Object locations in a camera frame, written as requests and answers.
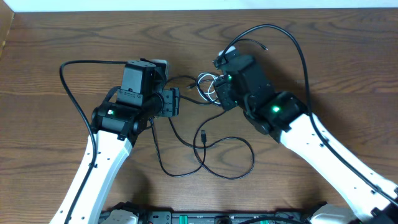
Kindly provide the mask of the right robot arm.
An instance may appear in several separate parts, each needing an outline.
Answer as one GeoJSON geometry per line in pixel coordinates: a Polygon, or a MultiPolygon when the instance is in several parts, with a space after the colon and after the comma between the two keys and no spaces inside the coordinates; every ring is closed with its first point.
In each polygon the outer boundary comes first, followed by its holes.
{"type": "Polygon", "coordinates": [[[306,160],[349,206],[324,203],[305,222],[397,223],[397,184],[358,159],[295,95],[275,91],[253,56],[222,52],[213,63],[222,72],[215,90],[223,109],[241,107],[258,132],[306,160]]]}

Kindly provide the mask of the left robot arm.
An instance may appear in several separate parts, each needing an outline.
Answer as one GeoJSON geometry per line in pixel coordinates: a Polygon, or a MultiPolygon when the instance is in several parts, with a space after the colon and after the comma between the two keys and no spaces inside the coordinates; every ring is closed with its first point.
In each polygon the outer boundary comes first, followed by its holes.
{"type": "Polygon", "coordinates": [[[178,88],[165,89],[169,63],[160,59],[121,62],[122,84],[83,116],[89,136],[85,154],[52,223],[97,223],[116,174],[137,137],[154,116],[179,114],[178,88]]]}

